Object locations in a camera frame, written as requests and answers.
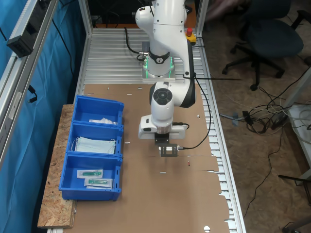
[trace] bin compartment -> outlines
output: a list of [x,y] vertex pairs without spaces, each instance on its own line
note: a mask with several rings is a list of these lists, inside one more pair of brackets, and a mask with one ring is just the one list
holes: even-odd
[[[112,156],[66,153],[59,190],[66,200],[117,200],[120,193],[122,159]],[[103,178],[113,179],[112,189],[90,189],[77,178],[77,170],[103,169]]]
[[76,122],[89,122],[91,119],[101,120],[102,118],[106,118],[117,122],[118,124],[116,126],[123,127],[123,109],[124,104],[115,100],[76,96],[72,120]]
[[66,152],[86,153],[86,152],[73,151],[75,150],[76,146],[75,140],[79,137],[85,137],[92,140],[103,140],[103,141],[116,140],[115,151],[113,154],[104,154],[104,153],[92,153],[92,154],[122,157],[121,154],[122,134],[123,128],[120,127],[72,122]]

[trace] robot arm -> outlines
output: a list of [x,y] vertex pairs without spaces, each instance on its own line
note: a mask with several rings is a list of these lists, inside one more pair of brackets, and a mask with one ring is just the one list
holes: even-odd
[[[164,51],[179,56],[183,61],[185,79],[182,83],[157,82],[151,87],[151,115],[141,118],[138,133],[141,139],[153,139],[155,134],[166,134],[170,139],[185,136],[186,127],[173,126],[172,123],[175,106],[189,108],[196,100],[192,46],[184,32],[186,17],[184,0],[155,2],[153,32],[147,32],[150,38],[150,49],[161,47]],[[157,65],[157,69],[161,67],[165,68],[164,64]]]

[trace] brown cardboard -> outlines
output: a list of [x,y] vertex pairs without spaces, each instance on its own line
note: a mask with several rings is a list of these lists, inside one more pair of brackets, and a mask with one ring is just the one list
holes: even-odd
[[205,226],[211,233],[229,232],[224,222],[229,209],[216,173],[194,166],[163,174],[138,163],[141,159],[123,160],[117,201],[79,201],[74,226],[64,233],[204,233]]
[[[149,115],[151,108],[149,104],[149,84],[87,84],[84,95],[124,103],[124,144],[123,157],[132,158],[136,156],[158,156],[158,146],[154,140],[138,138],[138,127],[142,116]],[[184,122],[190,125],[184,139],[170,140],[182,147],[193,147],[199,144],[207,134],[207,126],[203,109],[200,88],[196,86],[196,103],[186,109],[175,107],[174,122]],[[211,156],[209,140],[207,139],[197,148],[192,150],[181,150],[182,155]]]
[[[64,233],[204,233],[205,226],[211,233],[229,232],[224,222],[229,209],[225,197],[219,195],[218,175],[208,172],[218,171],[208,138],[195,150],[180,151],[177,158],[161,158],[153,140],[138,139],[140,118],[150,114],[150,87],[85,86],[87,96],[125,104],[122,192],[117,201],[78,201],[74,226]],[[207,133],[200,91],[196,90],[194,106],[175,108],[174,122],[190,124],[186,138],[175,140],[180,146],[195,146]]]
[[218,171],[217,159],[213,156],[179,156],[177,158],[135,157],[124,158],[131,166],[146,167],[149,172]]

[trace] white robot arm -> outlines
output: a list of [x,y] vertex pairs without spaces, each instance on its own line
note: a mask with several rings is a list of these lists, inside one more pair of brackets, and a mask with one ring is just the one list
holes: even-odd
[[138,136],[153,139],[166,135],[168,141],[185,136],[186,126],[173,126],[174,107],[189,108],[196,101],[193,55],[184,32],[187,18],[184,0],[157,0],[153,4],[154,16],[149,6],[136,13],[137,25],[150,40],[148,72],[157,76],[168,73],[173,53],[183,61],[185,79],[182,83],[157,82],[151,87],[151,115],[141,118]]

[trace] blue surgical mask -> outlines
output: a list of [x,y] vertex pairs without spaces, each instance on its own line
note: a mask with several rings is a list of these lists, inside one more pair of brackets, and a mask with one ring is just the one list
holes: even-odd
[[75,151],[78,152],[90,152],[102,154],[114,154],[115,152],[116,141],[114,139],[111,139],[110,141],[102,141],[80,137],[77,138],[75,141],[76,141]]

